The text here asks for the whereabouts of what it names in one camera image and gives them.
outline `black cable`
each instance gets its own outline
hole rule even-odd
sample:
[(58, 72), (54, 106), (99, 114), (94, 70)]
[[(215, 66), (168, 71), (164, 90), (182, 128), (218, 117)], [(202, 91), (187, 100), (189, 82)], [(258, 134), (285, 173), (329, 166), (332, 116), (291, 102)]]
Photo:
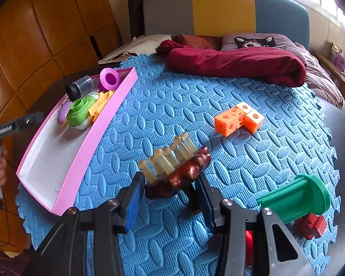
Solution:
[(3, 198), (4, 198), (4, 202), (5, 202), (5, 218), (6, 218), (6, 227), (8, 228), (8, 238), (9, 238), (9, 241), (7, 243), (1, 244), (0, 248), (9, 245), (10, 241), (11, 241), (10, 229), (9, 229), (9, 220), (8, 220), (8, 204), (6, 203), (6, 198), (5, 198), (4, 192), (3, 192)]

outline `green plastic toy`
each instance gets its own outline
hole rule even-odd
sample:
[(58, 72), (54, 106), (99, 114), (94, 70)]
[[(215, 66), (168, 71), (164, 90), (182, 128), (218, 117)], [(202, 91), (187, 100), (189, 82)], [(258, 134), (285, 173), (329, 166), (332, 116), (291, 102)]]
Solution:
[(291, 183), (257, 198), (261, 208), (273, 209), (284, 224), (308, 213), (324, 214), (331, 205), (330, 193), (315, 175), (300, 174)]
[(70, 105), (66, 120), (68, 124), (76, 129), (85, 129), (92, 124), (92, 117), (88, 109), (96, 102), (96, 99), (87, 95), (85, 98), (79, 98)]

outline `blue foam mat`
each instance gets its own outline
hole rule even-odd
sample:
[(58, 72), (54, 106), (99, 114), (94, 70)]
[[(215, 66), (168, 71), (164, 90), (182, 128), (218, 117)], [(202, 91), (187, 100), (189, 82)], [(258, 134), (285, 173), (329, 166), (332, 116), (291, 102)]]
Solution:
[[(328, 244), (336, 239), (333, 218), (341, 198), (335, 195), (339, 171), (333, 169), (336, 151), (329, 144), (331, 133), (307, 85), (288, 88), (252, 79), (178, 74), (155, 55), (131, 57), (121, 68), (130, 66), (138, 81), (102, 137), (74, 205), (89, 209), (115, 197), (130, 184), (140, 159), (188, 131), (198, 146), (210, 147), (212, 162), (206, 169), (210, 184), (242, 207), (259, 209), (257, 197), (300, 173), (322, 179), (331, 195), (331, 207), (324, 214), (328, 228), (320, 239), (298, 238), (319, 275), (329, 261)], [(216, 133), (214, 116), (241, 101), (265, 116), (261, 128), (254, 135), (244, 127), (227, 138)], [(21, 185), (16, 201), (37, 248), (57, 218)], [(205, 227), (201, 214), (184, 214), (187, 201), (181, 192), (167, 200), (143, 197), (135, 225), (129, 234), (119, 235), (125, 275), (214, 276), (220, 242)], [(88, 275), (93, 275), (91, 232), (87, 261)]]

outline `yellow headboard panel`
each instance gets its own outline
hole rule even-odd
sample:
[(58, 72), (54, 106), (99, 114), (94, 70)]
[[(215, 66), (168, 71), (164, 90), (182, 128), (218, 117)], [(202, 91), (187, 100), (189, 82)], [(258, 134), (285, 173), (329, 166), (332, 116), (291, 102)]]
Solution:
[(192, 0), (194, 35), (256, 32), (254, 0)]

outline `purple pillow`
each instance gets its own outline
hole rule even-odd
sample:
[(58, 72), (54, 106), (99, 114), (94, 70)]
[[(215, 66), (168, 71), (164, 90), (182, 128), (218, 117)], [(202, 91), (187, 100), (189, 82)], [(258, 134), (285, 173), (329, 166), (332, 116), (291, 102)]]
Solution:
[(265, 33), (241, 33), (231, 34), (222, 39), (222, 51), (231, 51), (233, 49), (249, 47), (273, 47), (276, 49), (285, 49), (293, 53), (308, 67), (307, 60), (299, 51), (296, 45), (285, 35), (265, 34)]

